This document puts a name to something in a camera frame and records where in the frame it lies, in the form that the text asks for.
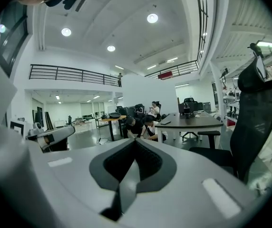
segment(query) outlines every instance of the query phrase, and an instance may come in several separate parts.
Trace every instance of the white shirt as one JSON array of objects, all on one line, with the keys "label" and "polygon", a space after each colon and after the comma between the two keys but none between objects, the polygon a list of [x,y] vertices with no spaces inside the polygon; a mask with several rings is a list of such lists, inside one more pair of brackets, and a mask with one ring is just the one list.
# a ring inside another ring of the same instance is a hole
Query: white shirt
[{"label": "white shirt", "polygon": [[159,107],[155,107],[155,108],[151,108],[150,112],[148,113],[148,115],[151,115],[153,117],[157,117],[157,114],[159,114],[160,109]]},{"label": "white shirt", "polygon": [[[158,122],[154,121],[153,127],[148,126],[151,133],[153,133],[153,134],[158,134],[158,128],[155,127],[156,124],[158,124]],[[168,133],[166,131],[161,131],[161,133],[165,135],[165,139],[168,139]]]}]

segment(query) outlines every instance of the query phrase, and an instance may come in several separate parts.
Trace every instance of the black shirt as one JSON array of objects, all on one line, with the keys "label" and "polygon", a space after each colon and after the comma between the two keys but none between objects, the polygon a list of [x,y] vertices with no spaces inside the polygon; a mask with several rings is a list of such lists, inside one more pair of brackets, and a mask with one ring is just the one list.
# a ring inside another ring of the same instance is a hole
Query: black shirt
[{"label": "black shirt", "polygon": [[126,124],[126,129],[127,130],[131,130],[132,133],[137,133],[139,132],[140,130],[142,130],[142,127],[144,126],[143,123],[138,119],[138,118],[135,118],[135,125],[134,126],[131,126],[129,124]]}]

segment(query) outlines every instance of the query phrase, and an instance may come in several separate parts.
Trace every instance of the black hair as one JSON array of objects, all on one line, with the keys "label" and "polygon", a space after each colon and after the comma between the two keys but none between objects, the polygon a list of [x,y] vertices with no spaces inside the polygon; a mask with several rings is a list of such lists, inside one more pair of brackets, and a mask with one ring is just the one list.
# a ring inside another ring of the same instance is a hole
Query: black hair
[{"label": "black hair", "polygon": [[133,121],[134,121],[134,118],[130,116],[127,118],[126,123],[131,125]]},{"label": "black hair", "polygon": [[152,121],[154,121],[154,117],[151,115],[147,115],[145,117],[145,123],[151,123]]}]

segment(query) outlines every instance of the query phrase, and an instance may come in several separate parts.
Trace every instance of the chair seat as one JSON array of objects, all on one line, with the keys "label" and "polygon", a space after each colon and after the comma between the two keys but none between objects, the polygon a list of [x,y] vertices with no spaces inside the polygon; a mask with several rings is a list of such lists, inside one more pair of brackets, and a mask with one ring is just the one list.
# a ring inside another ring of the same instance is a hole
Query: chair seat
[{"label": "chair seat", "polygon": [[219,131],[207,131],[207,132],[198,132],[198,135],[207,135],[207,136],[219,136],[221,133]]},{"label": "chair seat", "polygon": [[213,161],[215,164],[223,167],[226,171],[234,176],[237,176],[235,164],[233,162],[233,157],[228,150],[213,150],[208,148],[193,147],[189,151],[200,154],[209,160]]}]

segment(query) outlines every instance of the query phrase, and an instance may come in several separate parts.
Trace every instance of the dark tabletop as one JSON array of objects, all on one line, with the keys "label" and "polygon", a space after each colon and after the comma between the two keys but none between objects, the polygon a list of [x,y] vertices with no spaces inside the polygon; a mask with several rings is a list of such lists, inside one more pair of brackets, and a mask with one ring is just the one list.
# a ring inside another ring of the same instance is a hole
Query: dark tabletop
[{"label": "dark tabletop", "polygon": [[180,116],[179,113],[171,113],[162,120],[156,127],[158,128],[206,128],[206,127],[221,127],[223,123],[216,120],[206,112],[198,114],[200,117],[191,117],[186,119],[185,115]]}]

